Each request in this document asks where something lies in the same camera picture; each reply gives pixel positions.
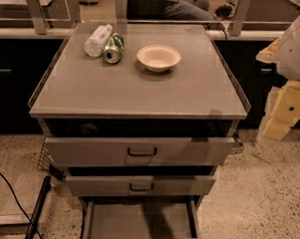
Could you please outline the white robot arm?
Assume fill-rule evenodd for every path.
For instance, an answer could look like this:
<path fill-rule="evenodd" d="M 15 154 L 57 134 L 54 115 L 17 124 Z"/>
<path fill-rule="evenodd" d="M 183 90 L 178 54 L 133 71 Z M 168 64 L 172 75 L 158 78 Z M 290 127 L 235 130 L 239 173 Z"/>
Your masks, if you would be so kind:
<path fill-rule="evenodd" d="M 271 145 L 282 141 L 300 120 L 300 15 L 255 59 L 261 63 L 275 63 L 277 73 L 286 79 L 283 87 L 271 88 L 265 116 L 258 129 L 257 142 Z"/>

